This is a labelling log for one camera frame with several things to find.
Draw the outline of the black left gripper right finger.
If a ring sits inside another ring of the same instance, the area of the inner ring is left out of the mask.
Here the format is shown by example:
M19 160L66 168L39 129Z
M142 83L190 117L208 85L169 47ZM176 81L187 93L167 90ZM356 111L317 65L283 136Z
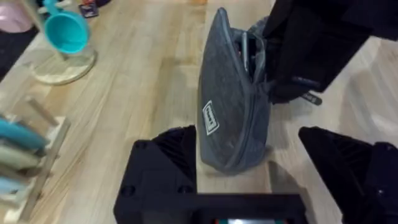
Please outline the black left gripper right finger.
M298 136L348 224L397 224L397 148L317 126Z

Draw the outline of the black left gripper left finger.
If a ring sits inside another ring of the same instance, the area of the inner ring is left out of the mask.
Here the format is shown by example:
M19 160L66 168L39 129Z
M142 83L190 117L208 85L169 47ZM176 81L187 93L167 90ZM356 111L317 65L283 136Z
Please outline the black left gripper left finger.
M172 128L131 149L113 214L117 223L190 223L181 196L197 193L196 128Z

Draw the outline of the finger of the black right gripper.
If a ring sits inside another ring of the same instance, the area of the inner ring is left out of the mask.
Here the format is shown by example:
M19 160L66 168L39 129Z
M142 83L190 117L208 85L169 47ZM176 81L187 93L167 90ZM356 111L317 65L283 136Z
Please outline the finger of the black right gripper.
M272 104L288 103L310 91L308 86L284 78L268 78L267 83L270 84L268 97Z

